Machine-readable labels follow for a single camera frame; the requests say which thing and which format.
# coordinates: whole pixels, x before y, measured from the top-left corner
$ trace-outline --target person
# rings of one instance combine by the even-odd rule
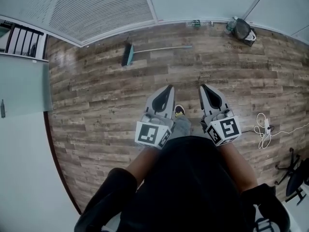
[[[112,169],[74,231],[247,232],[260,231],[258,223],[288,231],[274,188],[258,185],[234,145],[192,136],[184,108],[174,112],[164,148],[146,147],[126,169]]]

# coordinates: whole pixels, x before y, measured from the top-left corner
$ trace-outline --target white cable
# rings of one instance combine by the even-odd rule
[[[294,131],[297,130],[297,129],[301,129],[301,128],[303,128],[303,127],[309,125],[309,123],[307,123],[306,125],[303,125],[302,127],[295,128],[294,130],[292,130],[292,131],[290,131],[290,132],[286,132],[286,131],[281,130],[281,131],[279,131],[278,133],[276,133],[276,134],[274,134],[274,135],[271,135],[271,132],[270,132],[270,133],[266,133],[266,128],[265,128],[265,126],[261,126],[261,125],[259,124],[259,122],[258,122],[258,117],[259,117],[260,114],[264,116],[264,118],[265,118],[264,121],[266,120],[265,114],[259,113],[259,114],[256,116],[256,123],[257,123],[257,126],[254,126],[254,128],[253,128],[254,132],[257,133],[257,134],[259,134],[260,137],[261,137],[261,140],[260,140],[260,142],[259,142],[259,149],[260,149],[260,148],[266,149],[266,148],[268,147],[268,145],[270,144],[271,138],[274,137],[274,136],[276,136],[276,135],[278,135],[278,134],[281,133],[281,132],[286,133],[286,134],[290,134],[290,133],[294,132]],[[264,146],[264,142],[265,142],[268,138],[269,138],[269,142],[268,142],[268,144],[267,144],[266,146]]]

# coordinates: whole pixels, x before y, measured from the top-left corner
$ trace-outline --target bag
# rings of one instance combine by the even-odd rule
[[[256,40],[256,32],[242,19],[237,19],[233,29],[233,35],[248,46],[252,46]]]

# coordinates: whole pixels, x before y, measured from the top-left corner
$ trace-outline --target broom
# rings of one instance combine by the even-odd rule
[[[157,51],[157,50],[165,50],[165,49],[176,49],[176,48],[192,48],[191,45],[183,45],[183,46],[174,46],[174,47],[164,47],[164,48],[157,48],[157,49],[150,49],[150,50],[143,50],[138,52],[150,52],[150,51]],[[133,60],[134,53],[133,45],[130,43],[126,43],[125,52],[122,57],[121,66],[130,65],[131,61]]]

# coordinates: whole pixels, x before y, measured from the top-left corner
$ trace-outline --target black shirt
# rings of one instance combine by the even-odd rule
[[[136,179],[128,171],[111,170],[75,232],[99,232],[119,212],[119,232],[253,231],[253,204],[262,209],[270,204],[280,217],[269,208],[264,213],[277,223],[288,220],[273,189],[266,184],[240,195],[218,149],[201,137],[168,141],[144,183],[136,188]]]

